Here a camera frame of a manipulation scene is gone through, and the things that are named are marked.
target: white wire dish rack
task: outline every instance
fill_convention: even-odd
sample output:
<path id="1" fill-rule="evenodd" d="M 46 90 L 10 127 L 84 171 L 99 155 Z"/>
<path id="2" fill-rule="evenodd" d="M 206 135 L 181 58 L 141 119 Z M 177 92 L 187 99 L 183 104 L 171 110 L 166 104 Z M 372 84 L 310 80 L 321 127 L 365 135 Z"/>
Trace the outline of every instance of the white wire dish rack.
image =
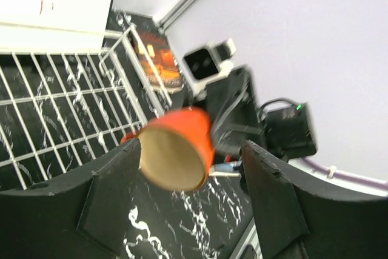
<path id="1" fill-rule="evenodd" d="M 116 42 L 111 48 L 89 52 L 0 48 L 0 191 L 26 189 L 118 146 L 126 132 L 148 122 L 140 98 L 147 100 L 155 116 L 164 114 L 163 103 L 171 106 L 134 24 L 124 33 L 22 27 L 102 35 Z M 158 94 L 129 36 L 143 48 L 159 81 Z M 135 69 L 141 95 L 136 94 L 137 84 L 130 83 L 126 66 Z"/>

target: dish rack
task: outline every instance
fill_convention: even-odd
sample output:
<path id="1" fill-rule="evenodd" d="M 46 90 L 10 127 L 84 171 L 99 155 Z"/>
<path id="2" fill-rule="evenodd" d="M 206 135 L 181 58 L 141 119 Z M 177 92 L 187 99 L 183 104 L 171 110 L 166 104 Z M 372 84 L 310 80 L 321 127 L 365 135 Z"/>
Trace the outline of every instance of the dish rack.
<path id="1" fill-rule="evenodd" d="M 2 25 L 103 36 L 112 45 L 79 52 L 0 48 L 0 191 L 27 189 L 118 146 L 126 132 L 148 122 L 140 98 L 156 117 L 164 114 L 163 104 L 172 104 L 134 24 L 125 32 L 104 33 Z M 159 92 L 130 37 L 145 52 Z M 126 66 L 135 69 L 137 84 L 129 81 Z"/>

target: purple cable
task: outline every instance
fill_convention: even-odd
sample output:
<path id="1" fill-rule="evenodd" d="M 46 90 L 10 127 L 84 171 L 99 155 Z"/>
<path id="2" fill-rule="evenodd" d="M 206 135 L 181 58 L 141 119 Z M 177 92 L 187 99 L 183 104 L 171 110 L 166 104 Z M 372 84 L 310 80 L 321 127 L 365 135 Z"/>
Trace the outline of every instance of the purple cable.
<path id="1" fill-rule="evenodd" d="M 318 171 L 324 175 L 327 175 L 330 171 L 328 168 L 321 166 L 318 163 L 316 163 L 308 158 L 302 158 L 302 160 L 306 164 L 308 164 L 311 168 L 315 169 L 316 171 Z M 370 180 L 368 178 L 356 177 L 356 176 L 353 176 L 351 174 L 345 174 L 345 173 L 341 173 L 341 172 L 334 172 L 333 177 L 347 180 L 347 181 L 354 182 L 354 183 L 360 183 L 360 184 L 363 184 L 363 185 L 369 186 L 369 187 L 376 187 L 376 188 L 379 188 L 381 190 L 388 191 L 388 182 L 385 182 L 385 183 L 378 182 L 378 181 Z"/>

